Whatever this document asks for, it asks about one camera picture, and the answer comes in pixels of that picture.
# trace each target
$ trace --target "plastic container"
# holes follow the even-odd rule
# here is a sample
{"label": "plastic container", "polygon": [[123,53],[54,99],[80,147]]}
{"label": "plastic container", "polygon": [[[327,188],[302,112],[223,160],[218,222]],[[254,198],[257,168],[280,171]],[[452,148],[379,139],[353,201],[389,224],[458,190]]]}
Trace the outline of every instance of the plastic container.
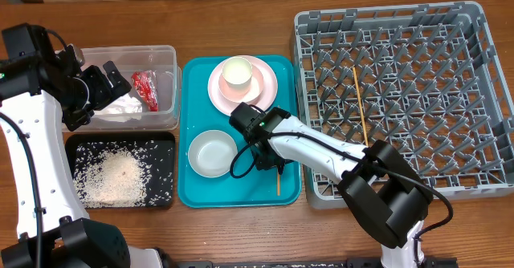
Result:
{"label": "plastic container", "polygon": [[[177,66],[177,56],[171,46],[140,46],[140,47],[98,47],[82,50],[85,67],[102,65],[112,60],[121,75],[131,84],[131,76],[136,71],[153,70],[157,72],[158,112],[149,112],[142,103],[143,112],[97,115],[91,123],[77,129],[77,132],[99,130],[162,130],[174,129],[178,126],[180,116],[180,98],[182,88],[182,71]],[[132,89],[129,94],[139,98]]]}
{"label": "plastic container", "polygon": [[[450,199],[514,192],[514,105],[478,3],[306,11],[294,31],[308,126],[364,142],[355,67],[369,144],[388,141]],[[315,208],[346,206],[316,171],[306,170],[305,187]]]}

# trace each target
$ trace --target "white bowl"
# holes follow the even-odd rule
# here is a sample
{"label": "white bowl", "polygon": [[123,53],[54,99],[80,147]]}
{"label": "white bowl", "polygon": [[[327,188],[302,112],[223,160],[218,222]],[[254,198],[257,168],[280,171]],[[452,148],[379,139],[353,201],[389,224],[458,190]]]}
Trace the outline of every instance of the white bowl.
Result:
{"label": "white bowl", "polygon": [[259,99],[260,94],[263,93],[263,73],[259,70],[258,67],[253,68],[253,72],[251,73],[250,89],[246,94],[241,95],[238,92],[235,92],[232,88],[230,88],[228,82],[222,76],[219,77],[218,88],[223,97],[231,102],[237,104],[254,104]]}
{"label": "white bowl", "polygon": [[187,157],[198,175],[215,178],[229,171],[237,152],[238,147],[232,137],[222,131],[210,130],[193,139]]}
{"label": "white bowl", "polygon": [[242,56],[233,56],[225,61],[222,76],[232,92],[244,95],[250,89],[252,65]]}

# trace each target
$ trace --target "black tray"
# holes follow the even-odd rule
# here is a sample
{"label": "black tray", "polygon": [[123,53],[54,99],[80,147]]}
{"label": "black tray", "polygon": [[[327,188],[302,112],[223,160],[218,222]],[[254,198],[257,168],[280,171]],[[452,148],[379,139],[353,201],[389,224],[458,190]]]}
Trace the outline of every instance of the black tray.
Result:
{"label": "black tray", "polygon": [[[86,164],[76,163],[78,156],[82,156],[86,152],[92,152],[94,156],[106,149],[113,150],[114,143],[119,148],[127,148],[129,151],[134,150],[134,143],[137,148],[146,148],[145,154],[148,153],[148,157],[140,161],[152,165],[150,168],[152,177],[145,185],[147,197],[143,207],[170,207],[173,201],[175,137],[169,132],[119,132],[71,136],[66,142],[65,149],[73,178],[75,178],[75,165],[84,167]],[[86,150],[77,151],[79,146],[84,146]]]}
{"label": "black tray", "polygon": [[[209,261],[178,262],[178,268],[383,268],[380,258],[350,258],[343,261],[240,262]],[[426,257],[420,268],[459,268],[456,258]]]}

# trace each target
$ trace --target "wooden table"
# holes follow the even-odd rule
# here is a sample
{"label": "wooden table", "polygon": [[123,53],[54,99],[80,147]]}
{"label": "wooden table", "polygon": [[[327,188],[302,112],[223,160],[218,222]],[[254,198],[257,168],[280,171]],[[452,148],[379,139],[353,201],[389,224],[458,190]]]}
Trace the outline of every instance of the wooden table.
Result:
{"label": "wooden table", "polygon": [[[184,67],[192,58],[278,54],[291,58],[293,18],[302,10],[461,0],[208,0],[0,6],[0,28],[30,22],[57,30],[79,47],[169,44]],[[514,0],[475,0],[485,9],[500,62],[514,91]],[[6,57],[1,44],[0,58]],[[178,129],[173,131],[178,139]],[[16,193],[0,140],[0,248],[16,242]],[[347,209],[314,210],[304,192],[285,207],[91,210],[133,246],[165,249],[176,260],[214,262],[337,260],[379,256],[380,246]],[[457,257],[461,267],[514,266],[514,196],[454,203],[455,218],[428,233],[426,254]],[[436,201],[427,223],[445,217]]]}

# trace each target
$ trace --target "pink plate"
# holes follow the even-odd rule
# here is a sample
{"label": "pink plate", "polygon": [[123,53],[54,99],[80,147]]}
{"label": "pink plate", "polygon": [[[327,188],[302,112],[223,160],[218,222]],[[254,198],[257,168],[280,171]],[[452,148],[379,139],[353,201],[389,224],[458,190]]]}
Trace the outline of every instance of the pink plate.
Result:
{"label": "pink plate", "polygon": [[[256,100],[254,105],[263,110],[269,108],[275,100],[276,93],[279,89],[279,84],[276,80],[275,72],[267,63],[254,56],[241,55],[243,58],[248,59],[253,67],[257,67],[263,75],[263,92]],[[222,74],[222,67],[225,61],[221,62],[210,74],[207,90],[212,104],[223,114],[230,116],[230,113],[239,105],[226,99],[219,91],[219,78]]]}
{"label": "pink plate", "polygon": [[263,73],[260,72],[260,69],[253,66],[253,68],[251,69],[250,90],[248,90],[247,93],[242,95],[239,94],[237,91],[234,91],[234,89],[230,88],[230,86],[223,78],[223,76],[219,77],[218,87],[223,97],[225,97],[231,102],[235,102],[238,104],[254,104],[259,100],[259,95],[263,92],[264,89]]}

